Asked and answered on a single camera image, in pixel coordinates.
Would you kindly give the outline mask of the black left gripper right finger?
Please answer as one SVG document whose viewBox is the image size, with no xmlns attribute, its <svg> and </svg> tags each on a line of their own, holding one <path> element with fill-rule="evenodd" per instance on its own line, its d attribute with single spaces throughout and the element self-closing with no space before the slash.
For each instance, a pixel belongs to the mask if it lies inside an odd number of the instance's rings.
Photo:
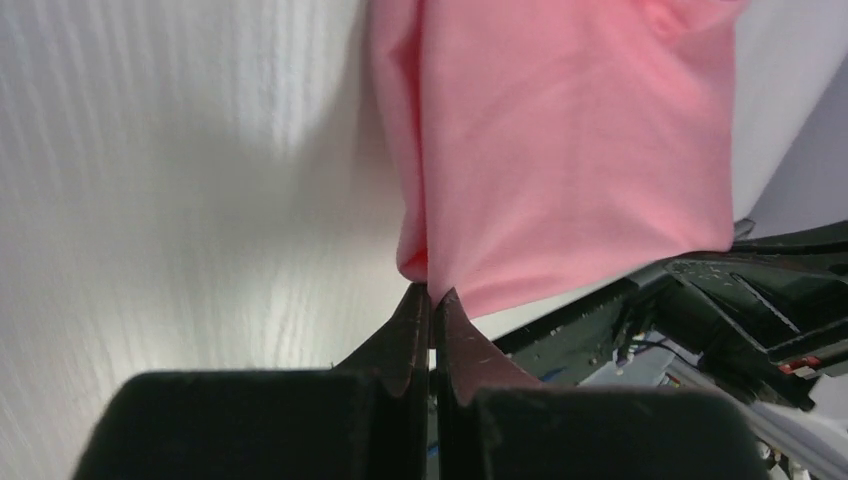
<svg viewBox="0 0 848 480">
<path fill-rule="evenodd" d="M 444 479 L 764 479 L 747 422 L 710 391 L 557 387 L 516 365 L 455 292 L 433 314 Z"/>
</svg>

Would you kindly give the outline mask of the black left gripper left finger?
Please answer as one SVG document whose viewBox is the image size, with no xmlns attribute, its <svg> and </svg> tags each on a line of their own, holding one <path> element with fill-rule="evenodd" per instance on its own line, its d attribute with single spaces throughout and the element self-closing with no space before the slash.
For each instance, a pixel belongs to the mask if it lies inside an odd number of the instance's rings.
<svg viewBox="0 0 848 480">
<path fill-rule="evenodd" d="M 411 285 L 389 320 L 326 370 L 153 371 L 92 430 L 78 479 L 422 479 L 431 303 Z"/>
</svg>

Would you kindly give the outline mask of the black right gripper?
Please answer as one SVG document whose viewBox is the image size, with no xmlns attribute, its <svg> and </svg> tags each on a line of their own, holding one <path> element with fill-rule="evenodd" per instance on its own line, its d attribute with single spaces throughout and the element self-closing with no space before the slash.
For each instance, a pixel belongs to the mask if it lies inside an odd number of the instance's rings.
<svg viewBox="0 0 848 480">
<path fill-rule="evenodd" d="M 847 372 L 847 225 L 662 260 L 496 340 L 542 380 L 577 383 L 626 354 L 679 346 L 736 399 L 809 411 Z"/>
</svg>

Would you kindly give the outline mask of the pink t shirt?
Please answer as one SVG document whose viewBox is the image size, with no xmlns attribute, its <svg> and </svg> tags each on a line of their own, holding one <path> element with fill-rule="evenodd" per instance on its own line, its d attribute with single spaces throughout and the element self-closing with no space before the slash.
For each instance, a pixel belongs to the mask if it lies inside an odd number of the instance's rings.
<svg viewBox="0 0 848 480">
<path fill-rule="evenodd" d="M 396 264 L 479 317 L 733 240 L 742 1 L 374 1 Z"/>
</svg>

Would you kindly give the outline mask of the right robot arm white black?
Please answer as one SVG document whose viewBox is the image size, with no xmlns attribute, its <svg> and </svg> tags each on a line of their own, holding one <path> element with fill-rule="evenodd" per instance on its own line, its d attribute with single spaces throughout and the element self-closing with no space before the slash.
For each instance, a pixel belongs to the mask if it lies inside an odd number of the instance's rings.
<svg viewBox="0 0 848 480">
<path fill-rule="evenodd" d="M 496 340 L 552 385 L 632 382 L 729 395 L 777 466 L 847 475 L 847 436 L 812 412 L 847 373 L 847 225 L 648 265 Z"/>
</svg>

